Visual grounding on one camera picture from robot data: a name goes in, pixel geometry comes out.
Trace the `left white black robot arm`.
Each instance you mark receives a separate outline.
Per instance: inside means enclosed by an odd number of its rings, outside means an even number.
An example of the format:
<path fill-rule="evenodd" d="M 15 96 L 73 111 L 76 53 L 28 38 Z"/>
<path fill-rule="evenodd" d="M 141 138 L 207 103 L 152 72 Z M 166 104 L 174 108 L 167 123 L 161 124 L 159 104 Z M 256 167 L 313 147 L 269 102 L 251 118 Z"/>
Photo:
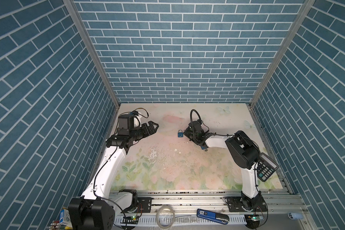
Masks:
<path fill-rule="evenodd" d="M 110 230 L 117 215 L 127 211 L 140 212 L 138 194 L 123 189 L 111 199 L 109 193 L 129 149 L 140 140 L 155 134 L 159 125 L 153 121 L 141 123 L 138 111 L 122 113 L 117 119 L 115 133 L 105 141 L 100 165 L 87 188 L 68 206 L 72 228 L 75 230 Z"/>

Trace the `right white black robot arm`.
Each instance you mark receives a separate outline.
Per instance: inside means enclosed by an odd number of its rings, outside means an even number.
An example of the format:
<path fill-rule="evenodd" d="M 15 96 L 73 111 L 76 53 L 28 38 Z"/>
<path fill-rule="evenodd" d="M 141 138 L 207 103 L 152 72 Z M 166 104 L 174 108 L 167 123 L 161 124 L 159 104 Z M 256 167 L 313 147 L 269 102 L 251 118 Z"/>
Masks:
<path fill-rule="evenodd" d="M 243 131 L 234 134 L 220 135 L 204 131 L 201 120 L 192 121 L 183 132 L 189 140 L 202 149 L 227 149 L 236 165 L 241 169 L 242 189 L 241 205 L 246 211 L 253 211 L 258 207 L 262 198 L 258 188 L 256 164 L 259 162 L 260 150 Z"/>

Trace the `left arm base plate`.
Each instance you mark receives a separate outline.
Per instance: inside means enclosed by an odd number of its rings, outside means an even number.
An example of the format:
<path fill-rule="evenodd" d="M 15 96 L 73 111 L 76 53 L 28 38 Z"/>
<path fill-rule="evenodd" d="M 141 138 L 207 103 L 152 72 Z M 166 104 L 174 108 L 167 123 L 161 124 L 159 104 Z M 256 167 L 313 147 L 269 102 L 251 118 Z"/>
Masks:
<path fill-rule="evenodd" d="M 137 207 L 135 209 L 138 213 L 150 213 L 152 207 L 152 198 L 151 197 L 138 197 Z"/>

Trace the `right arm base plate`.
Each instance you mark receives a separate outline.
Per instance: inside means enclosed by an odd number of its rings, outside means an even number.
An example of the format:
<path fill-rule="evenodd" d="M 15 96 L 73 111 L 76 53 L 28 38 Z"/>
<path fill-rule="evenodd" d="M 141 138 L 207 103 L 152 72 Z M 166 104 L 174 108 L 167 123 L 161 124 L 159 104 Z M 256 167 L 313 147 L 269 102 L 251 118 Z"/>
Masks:
<path fill-rule="evenodd" d="M 267 204 L 260 194 L 255 198 L 227 196 L 224 197 L 224 202 L 228 206 L 229 212 L 268 211 Z"/>

